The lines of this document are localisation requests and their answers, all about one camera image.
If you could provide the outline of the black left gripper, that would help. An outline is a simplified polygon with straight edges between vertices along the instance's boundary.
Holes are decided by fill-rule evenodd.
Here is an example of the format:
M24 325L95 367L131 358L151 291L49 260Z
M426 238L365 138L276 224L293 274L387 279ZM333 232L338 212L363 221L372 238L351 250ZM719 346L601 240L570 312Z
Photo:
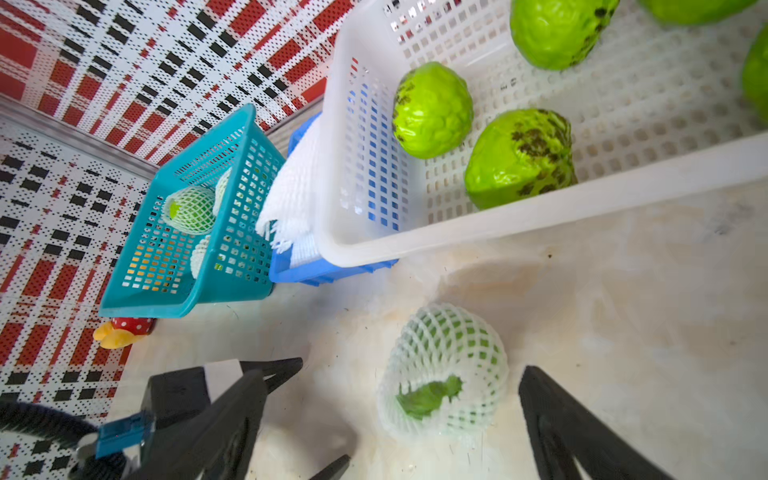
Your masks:
M107 423L89 435L89 459L112 468L139 468L245 373L260 371L267 392L272 393L302 367L300 357L272 361L232 359L154 375L147 382L137 413ZM349 455L341 455L311 480L340 480L350 462Z

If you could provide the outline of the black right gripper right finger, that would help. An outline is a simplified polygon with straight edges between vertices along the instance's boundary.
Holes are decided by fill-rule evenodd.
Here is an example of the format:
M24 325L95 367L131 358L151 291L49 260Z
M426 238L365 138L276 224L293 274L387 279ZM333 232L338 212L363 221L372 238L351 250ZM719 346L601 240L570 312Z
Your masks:
M524 369L518 394L541 479L670 477L541 368Z

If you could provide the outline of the white foam net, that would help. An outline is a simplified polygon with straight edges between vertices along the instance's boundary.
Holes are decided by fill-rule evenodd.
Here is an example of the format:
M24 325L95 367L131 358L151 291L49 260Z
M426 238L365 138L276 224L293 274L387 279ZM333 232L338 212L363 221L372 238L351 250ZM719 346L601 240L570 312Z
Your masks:
M508 389L502 339L483 318L450 303L411 315L377 392L383 428L413 442L487 429Z

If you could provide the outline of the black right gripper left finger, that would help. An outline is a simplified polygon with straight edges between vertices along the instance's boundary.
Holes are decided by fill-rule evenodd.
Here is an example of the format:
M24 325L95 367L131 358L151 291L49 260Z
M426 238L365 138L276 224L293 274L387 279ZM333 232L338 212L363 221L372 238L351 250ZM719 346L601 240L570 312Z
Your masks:
M262 372L247 372L128 477L245 478L267 396Z

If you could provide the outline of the pale green custard apple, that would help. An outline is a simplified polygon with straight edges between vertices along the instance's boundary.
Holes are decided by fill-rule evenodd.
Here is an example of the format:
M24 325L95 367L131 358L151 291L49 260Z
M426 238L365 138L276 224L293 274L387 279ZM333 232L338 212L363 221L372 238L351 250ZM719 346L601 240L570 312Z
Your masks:
M408 325L396 349L390 397L408 418L457 429L490 421L506 390L508 363L498 335L475 320Z

